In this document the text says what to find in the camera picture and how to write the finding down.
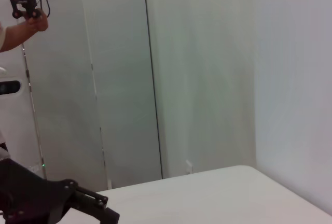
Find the person's bare hand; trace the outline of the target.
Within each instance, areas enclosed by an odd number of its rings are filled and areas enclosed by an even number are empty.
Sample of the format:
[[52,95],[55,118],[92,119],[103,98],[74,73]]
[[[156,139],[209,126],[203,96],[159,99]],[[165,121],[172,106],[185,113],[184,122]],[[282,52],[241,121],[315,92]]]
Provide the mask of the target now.
[[49,26],[47,16],[44,13],[38,18],[28,18],[27,25],[33,32],[44,32]]

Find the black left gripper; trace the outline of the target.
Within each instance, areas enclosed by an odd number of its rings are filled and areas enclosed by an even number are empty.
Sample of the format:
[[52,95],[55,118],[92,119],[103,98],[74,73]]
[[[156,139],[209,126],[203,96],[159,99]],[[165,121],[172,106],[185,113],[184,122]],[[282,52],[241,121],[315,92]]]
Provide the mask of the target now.
[[1,212],[5,223],[58,223],[71,208],[101,224],[117,224],[119,214],[107,207],[108,197],[65,179],[48,181],[11,159],[1,160]]

